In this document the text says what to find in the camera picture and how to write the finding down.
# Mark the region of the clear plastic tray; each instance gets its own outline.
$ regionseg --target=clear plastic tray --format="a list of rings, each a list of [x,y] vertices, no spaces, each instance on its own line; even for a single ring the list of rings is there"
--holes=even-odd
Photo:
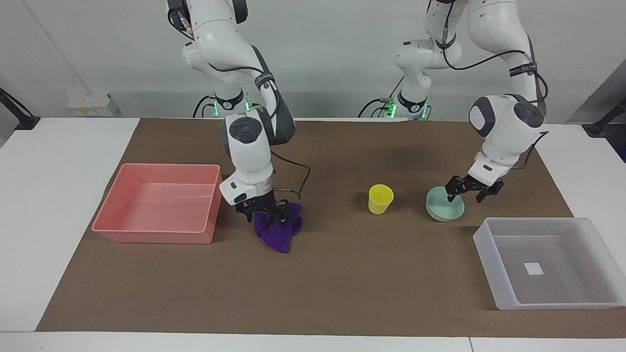
[[[589,219],[487,218],[474,242],[499,309],[626,303],[626,277]]]

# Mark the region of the white square label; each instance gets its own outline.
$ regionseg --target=white square label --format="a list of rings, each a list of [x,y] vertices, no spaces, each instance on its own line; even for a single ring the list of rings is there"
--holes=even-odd
[[[539,263],[524,263],[524,266],[526,267],[526,271],[528,271],[528,275],[543,275],[543,270]]]

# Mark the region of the plastic cup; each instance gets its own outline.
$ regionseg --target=plastic cup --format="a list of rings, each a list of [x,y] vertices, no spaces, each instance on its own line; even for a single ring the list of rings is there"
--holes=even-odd
[[[459,195],[454,198],[452,203],[448,202],[446,187],[435,187],[426,195],[426,211],[433,219],[448,222],[463,215],[465,203]]]
[[[393,202],[393,191],[385,185],[373,185],[369,189],[367,207],[372,214],[381,215]]]

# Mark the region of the black strap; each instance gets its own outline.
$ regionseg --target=black strap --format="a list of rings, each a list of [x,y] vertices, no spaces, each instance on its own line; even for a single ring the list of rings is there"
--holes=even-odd
[[[222,106],[224,110],[233,110],[235,106],[237,106],[237,104],[241,103],[244,100],[244,90],[241,90],[241,92],[239,92],[239,95],[237,95],[235,98],[226,100],[216,95],[215,100],[217,100],[217,102]],[[230,108],[224,106],[225,103],[230,103]]]
[[[426,105],[427,99],[428,97],[426,97],[426,99],[424,99],[423,101],[420,101],[419,103],[415,103],[403,97],[402,90],[400,90],[400,92],[398,93],[398,102],[402,106],[404,106],[407,110],[409,110],[410,113],[417,113],[419,110],[421,110],[424,107],[424,105]]]
[[[515,77],[517,75],[521,75],[523,73],[528,73],[528,72],[537,72],[537,63],[536,62],[527,63],[527,64],[523,64],[523,65],[514,67],[514,68],[509,70],[509,75],[511,77]]]
[[[274,75],[271,72],[265,72],[254,80],[254,84],[257,85],[257,89],[260,90],[261,87],[269,81],[275,81]]]
[[[446,50],[446,49],[448,49],[449,47],[451,47],[451,46],[454,44],[454,42],[455,42],[455,41],[456,41],[456,33],[454,34],[454,38],[452,38],[452,40],[451,40],[451,41],[449,41],[449,42],[447,42],[446,44],[441,44],[441,43],[440,43],[439,41],[437,41],[436,39],[435,39],[435,41],[434,41],[434,42],[437,44],[437,46],[439,47],[439,49],[441,49],[441,50]]]

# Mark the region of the black mount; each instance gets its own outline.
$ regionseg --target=black mount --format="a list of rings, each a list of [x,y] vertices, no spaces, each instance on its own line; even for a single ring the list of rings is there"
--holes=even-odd
[[[600,119],[600,121],[595,123],[590,123],[588,125],[583,125],[583,128],[587,132],[587,135],[592,138],[603,138],[604,135],[602,132],[604,128],[612,122],[619,115],[626,113],[626,98],[620,101],[620,103],[613,108],[613,110],[609,111],[608,114],[604,115]]]
[[[454,176],[446,184],[446,192],[448,193],[448,202],[454,200],[459,195],[470,191],[478,191],[476,195],[476,201],[482,203],[485,198],[490,195],[497,195],[502,187],[505,185],[502,179],[498,179],[493,186],[487,186],[484,183],[476,180],[470,175],[465,177]]]
[[[291,211],[289,210],[289,201],[283,199],[276,201],[274,197],[274,191],[270,191],[260,197],[254,197],[244,202],[235,205],[235,211],[239,214],[243,214],[248,219],[248,222],[252,222],[254,212],[261,212],[271,215],[278,219],[280,223],[283,223],[291,217]]]
[[[9,95],[0,88],[0,103],[2,103],[16,118],[19,124],[15,127],[16,131],[32,130],[41,120],[39,116],[28,116],[12,101]]]

